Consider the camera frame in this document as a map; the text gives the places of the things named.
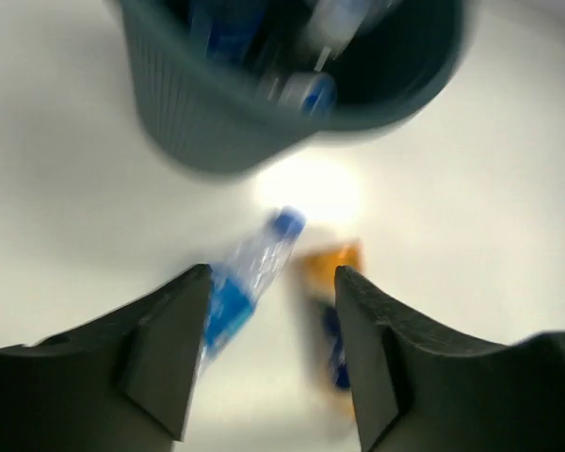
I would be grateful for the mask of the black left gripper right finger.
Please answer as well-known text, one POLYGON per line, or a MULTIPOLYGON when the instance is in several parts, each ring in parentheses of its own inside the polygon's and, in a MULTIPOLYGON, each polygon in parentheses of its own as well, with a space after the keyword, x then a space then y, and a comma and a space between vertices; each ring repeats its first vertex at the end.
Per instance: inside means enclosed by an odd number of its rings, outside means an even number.
POLYGON ((565 331, 504 346, 335 272, 364 451, 565 451, 565 331))

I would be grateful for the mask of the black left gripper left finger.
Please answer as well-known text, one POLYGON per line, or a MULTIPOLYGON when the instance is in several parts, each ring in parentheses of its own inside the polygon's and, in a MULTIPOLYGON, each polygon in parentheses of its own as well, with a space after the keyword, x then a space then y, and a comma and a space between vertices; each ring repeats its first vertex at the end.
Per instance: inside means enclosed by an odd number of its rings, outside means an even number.
POLYGON ((211 269, 33 347, 0 348, 0 451, 170 451, 184 436, 211 269))

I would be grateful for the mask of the orange juice plastic bottle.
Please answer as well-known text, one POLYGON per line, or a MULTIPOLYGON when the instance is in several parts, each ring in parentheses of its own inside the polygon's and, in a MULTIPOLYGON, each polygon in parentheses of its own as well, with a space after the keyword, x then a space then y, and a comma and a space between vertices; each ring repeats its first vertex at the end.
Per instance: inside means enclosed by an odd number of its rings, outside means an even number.
POLYGON ((333 410, 353 421, 355 410, 335 302, 335 272, 339 266, 363 271, 363 247, 359 241, 338 242, 304 252, 292 262, 309 379, 333 410))

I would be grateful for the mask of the clear bottle blue label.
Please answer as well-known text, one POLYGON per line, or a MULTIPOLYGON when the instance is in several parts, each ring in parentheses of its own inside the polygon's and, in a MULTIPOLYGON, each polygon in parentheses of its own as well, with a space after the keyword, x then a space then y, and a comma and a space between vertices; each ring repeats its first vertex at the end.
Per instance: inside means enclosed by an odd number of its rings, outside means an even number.
POLYGON ((211 294, 198 358, 199 375, 251 319, 260 297, 282 273, 305 224, 299 211, 284 207, 210 265, 211 294))
POLYGON ((190 40, 218 63, 245 59, 268 8, 268 1, 190 1, 190 40))

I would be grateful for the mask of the clear crushed bottle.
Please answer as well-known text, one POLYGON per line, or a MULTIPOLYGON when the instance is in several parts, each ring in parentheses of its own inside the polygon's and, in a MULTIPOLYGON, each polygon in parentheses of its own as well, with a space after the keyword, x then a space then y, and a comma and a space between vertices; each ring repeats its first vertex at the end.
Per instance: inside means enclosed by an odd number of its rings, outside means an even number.
POLYGON ((278 107, 318 117, 328 116, 337 99, 334 79, 320 72, 265 75, 260 93, 278 107))

